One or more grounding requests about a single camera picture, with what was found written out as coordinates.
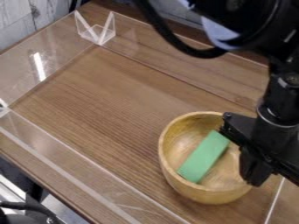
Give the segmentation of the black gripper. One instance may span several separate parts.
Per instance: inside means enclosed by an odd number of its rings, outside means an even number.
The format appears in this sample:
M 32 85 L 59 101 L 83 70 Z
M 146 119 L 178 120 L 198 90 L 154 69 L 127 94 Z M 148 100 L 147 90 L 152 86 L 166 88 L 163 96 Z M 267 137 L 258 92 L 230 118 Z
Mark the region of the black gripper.
M 240 149 L 239 174 L 254 187 L 272 175 L 282 175 L 299 186 L 299 121 L 282 120 L 259 105 L 256 118 L 232 112 L 222 116 L 219 133 Z

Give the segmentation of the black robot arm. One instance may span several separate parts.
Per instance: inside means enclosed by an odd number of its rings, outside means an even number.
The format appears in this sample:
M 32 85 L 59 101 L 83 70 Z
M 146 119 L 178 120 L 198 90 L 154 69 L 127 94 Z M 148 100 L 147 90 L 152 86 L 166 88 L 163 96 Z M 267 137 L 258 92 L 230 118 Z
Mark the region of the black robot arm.
M 239 173 L 260 186 L 279 174 L 299 186 L 299 0 L 187 0 L 212 44 L 268 59 L 256 117 L 227 112 L 220 133 L 239 146 Z

